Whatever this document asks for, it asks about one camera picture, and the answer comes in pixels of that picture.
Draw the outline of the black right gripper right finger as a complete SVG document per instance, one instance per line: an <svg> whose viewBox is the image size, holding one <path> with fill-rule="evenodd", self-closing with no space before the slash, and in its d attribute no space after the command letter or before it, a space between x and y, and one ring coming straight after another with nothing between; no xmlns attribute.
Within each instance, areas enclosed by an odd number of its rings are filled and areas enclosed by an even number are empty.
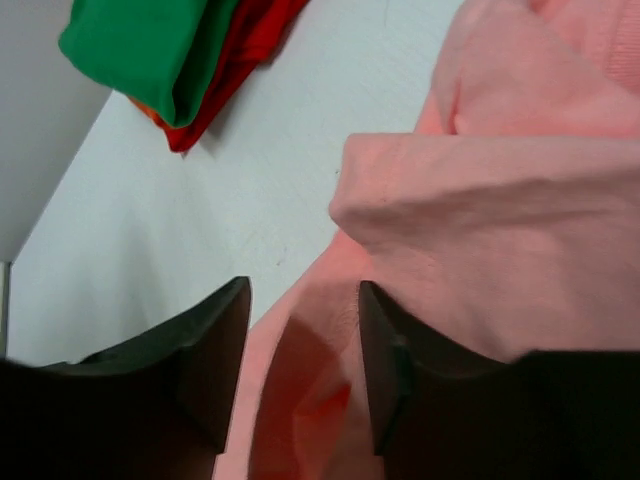
<svg viewBox="0 0 640 480"><path fill-rule="evenodd" d="M639 355L534 351L501 363L359 289L373 449L388 479L635 479Z"/></svg>

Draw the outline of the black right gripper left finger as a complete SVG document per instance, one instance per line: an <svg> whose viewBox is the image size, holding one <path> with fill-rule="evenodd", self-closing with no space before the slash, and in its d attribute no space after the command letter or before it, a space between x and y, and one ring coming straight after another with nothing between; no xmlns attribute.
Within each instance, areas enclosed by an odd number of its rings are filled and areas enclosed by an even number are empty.
<svg viewBox="0 0 640 480"><path fill-rule="evenodd" d="M250 314L236 277L77 363L1 364L5 479L209 479L225 451Z"/></svg>

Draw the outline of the pink t shirt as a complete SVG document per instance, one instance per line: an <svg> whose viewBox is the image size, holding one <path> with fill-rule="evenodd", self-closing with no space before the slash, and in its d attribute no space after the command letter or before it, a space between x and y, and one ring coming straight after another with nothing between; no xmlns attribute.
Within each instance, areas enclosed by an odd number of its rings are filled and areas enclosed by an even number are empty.
<svg viewBox="0 0 640 480"><path fill-rule="evenodd" d="M350 136L330 215L249 332L218 479L382 477L364 280L496 360L638 347L638 3L464 3L414 131Z"/></svg>

